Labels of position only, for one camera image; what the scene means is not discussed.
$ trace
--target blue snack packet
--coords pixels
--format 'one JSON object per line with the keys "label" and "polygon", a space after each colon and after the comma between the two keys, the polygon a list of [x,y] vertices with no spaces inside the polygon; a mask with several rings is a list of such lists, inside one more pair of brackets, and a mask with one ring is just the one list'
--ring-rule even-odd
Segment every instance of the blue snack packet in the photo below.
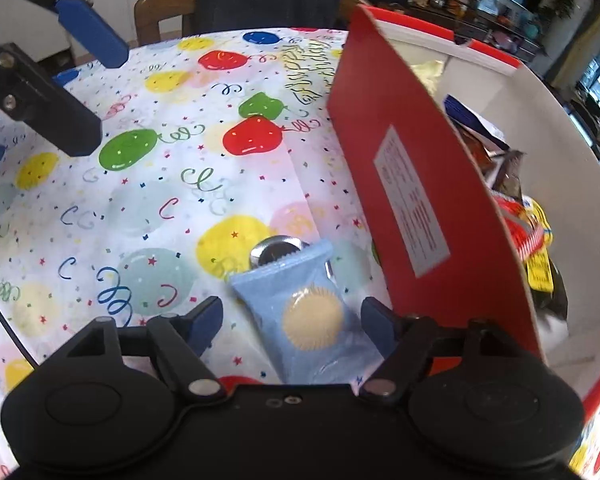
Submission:
{"label": "blue snack packet", "polygon": [[229,276],[285,383],[349,383],[382,361],[360,319],[326,275],[324,264],[332,254],[331,243],[321,240]]}

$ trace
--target tablecloth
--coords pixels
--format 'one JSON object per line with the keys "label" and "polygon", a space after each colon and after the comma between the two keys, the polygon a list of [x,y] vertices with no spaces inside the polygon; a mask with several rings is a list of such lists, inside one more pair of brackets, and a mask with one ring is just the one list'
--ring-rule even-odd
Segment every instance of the tablecloth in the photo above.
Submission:
{"label": "tablecloth", "polygon": [[[0,310],[37,361],[95,316],[144,325],[216,295],[224,323],[203,361],[219,377],[277,382],[225,282],[272,234],[329,238],[349,307],[389,304],[326,109],[345,39],[222,32],[134,49],[120,69],[63,73],[103,120],[84,158],[0,113]],[[0,326],[0,405],[29,371]],[[0,476],[15,465],[0,430]]]}

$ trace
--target wooden chair back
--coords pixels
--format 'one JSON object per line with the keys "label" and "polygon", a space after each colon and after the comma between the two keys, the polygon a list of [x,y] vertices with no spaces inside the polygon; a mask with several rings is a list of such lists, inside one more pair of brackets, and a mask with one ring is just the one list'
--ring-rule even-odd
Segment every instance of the wooden chair back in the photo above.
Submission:
{"label": "wooden chair back", "polygon": [[[340,0],[339,18],[348,22],[357,4],[371,5],[366,0]],[[195,10],[196,0],[138,0],[134,6],[138,46],[160,41],[158,24],[162,20],[193,14]],[[189,29],[188,21],[183,20],[183,36],[192,35],[192,30],[187,30]]]}

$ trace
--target black cable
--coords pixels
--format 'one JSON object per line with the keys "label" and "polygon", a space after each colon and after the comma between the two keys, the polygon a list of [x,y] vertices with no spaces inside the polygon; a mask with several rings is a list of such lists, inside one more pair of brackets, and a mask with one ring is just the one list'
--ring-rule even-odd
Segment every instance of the black cable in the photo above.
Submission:
{"label": "black cable", "polygon": [[7,322],[7,320],[4,319],[4,316],[2,315],[1,312],[0,312],[0,324],[2,325],[2,328],[5,330],[5,332],[9,335],[9,337],[13,341],[14,345],[16,345],[17,348],[18,348],[18,350],[20,350],[20,353],[22,354],[22,356],[31,365],[31,367],[33,369],[38,368],[38,363],[31,356],[31,354],[29,353],[29,351],[27,351],[27,349],[24,348],[24,345],[22,344],[22,341],[20,341],[20,339],[18,338],[18,336],[15,335],[15,332],[13,331],[13,329],[11,328],[11,326],[9,325],[9,323]]}

